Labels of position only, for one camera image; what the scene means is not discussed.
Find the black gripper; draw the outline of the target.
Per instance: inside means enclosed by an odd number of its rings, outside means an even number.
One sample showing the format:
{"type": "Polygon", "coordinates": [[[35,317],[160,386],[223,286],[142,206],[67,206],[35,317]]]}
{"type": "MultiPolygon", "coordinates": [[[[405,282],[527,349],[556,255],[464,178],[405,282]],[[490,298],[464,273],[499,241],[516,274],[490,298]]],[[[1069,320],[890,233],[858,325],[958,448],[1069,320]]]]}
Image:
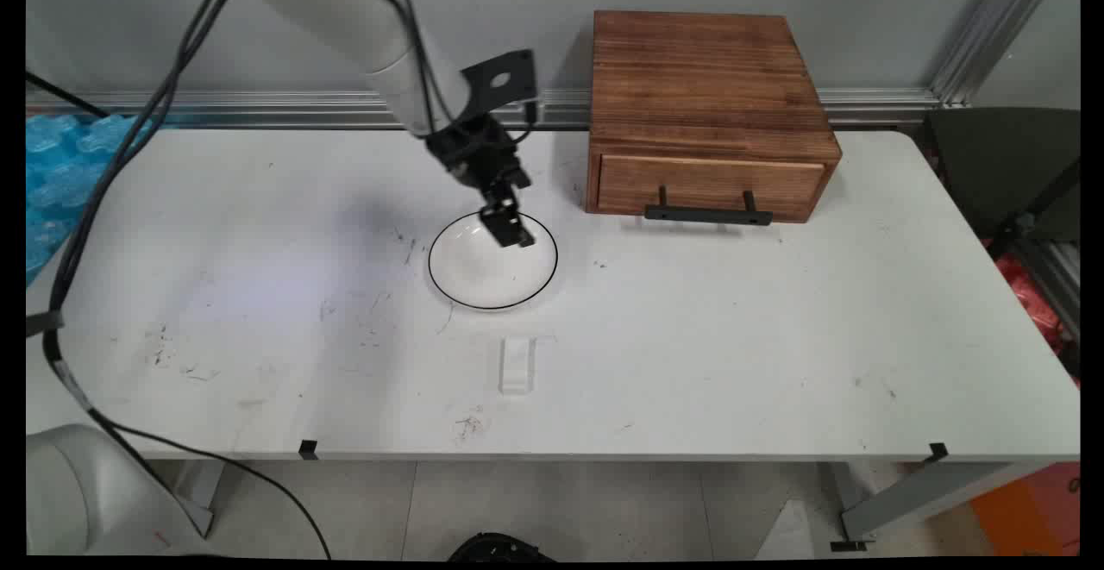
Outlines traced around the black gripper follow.
{"type": "Polygon", "coordinates": [[[425,145],[459,184],[469,186],[486,202],[480,221],[501,247],[532,247],[535,238],[524,225],[516,189],[526,189],[531,179],[519,157],[519,138],[488,114],[468,122],[452,123],[425,138],[425,145]]]}

